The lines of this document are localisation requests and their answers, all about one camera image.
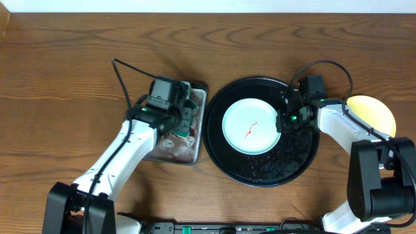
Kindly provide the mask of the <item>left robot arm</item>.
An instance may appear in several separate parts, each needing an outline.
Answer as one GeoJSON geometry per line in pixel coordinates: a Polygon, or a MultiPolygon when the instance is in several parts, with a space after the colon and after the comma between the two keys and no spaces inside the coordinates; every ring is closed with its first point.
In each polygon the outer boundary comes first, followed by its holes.
{"type": "Polygon", "coordinates": [[[56,183],[47,195],[43,233],[140,233],[142,223],[114,209],[124,185],[164,135],[189,133],[197,105],[189,98],[143,97],[128,104],[122,127],[101,157],[71,185],[56,183]]]}

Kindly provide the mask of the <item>light blue plate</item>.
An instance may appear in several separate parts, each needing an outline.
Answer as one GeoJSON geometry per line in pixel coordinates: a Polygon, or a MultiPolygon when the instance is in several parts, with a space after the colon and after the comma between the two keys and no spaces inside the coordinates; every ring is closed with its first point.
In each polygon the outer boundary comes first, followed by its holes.
{"type": "Polygon", "coordinates": [[[277,117],[275,108],[266,101],[241,99],[226,110],[222,132],[234,150],[247,155],[259,155],[271,150],[280,140],[277,117]]]}

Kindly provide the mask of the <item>green yellow sponge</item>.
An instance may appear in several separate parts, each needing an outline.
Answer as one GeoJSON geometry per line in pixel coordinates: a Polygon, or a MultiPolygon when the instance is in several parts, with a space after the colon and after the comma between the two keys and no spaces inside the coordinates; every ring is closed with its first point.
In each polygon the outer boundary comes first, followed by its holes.
{"type": "Polygon", "coordinates": [[[194,113],[198,109],[197,104],[191,99],[187,99],[183,106],[179,108],[181,117],[179,119],[179,125],[172,131],[173,134],[187,138],[190,135],[194,113]]]}

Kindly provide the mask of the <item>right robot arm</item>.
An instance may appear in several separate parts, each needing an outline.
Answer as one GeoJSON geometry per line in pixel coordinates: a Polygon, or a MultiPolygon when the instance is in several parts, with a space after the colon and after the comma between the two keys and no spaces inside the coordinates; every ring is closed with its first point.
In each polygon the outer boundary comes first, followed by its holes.
{"type": "Polygon", "coordinates": [[[364,233],[406,228],[415,223],[415,144],[377,131],[353,113],[346,101],[323,91],[286,91],[278,131],[313,127],[350,156],[347,201],[325,214],[327,233],[364,233]]]}

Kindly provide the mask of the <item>yellow plate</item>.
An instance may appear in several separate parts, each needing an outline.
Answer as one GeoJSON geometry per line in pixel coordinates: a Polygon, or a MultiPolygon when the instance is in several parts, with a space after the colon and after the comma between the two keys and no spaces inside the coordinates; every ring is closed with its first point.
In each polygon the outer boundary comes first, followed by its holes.
{"type": "Polygon", "coordinates": [[[370,96],[353,96],[347,101],[350,110],[376,130],[395,137],[397,125],[390,109],[370,96]]]}

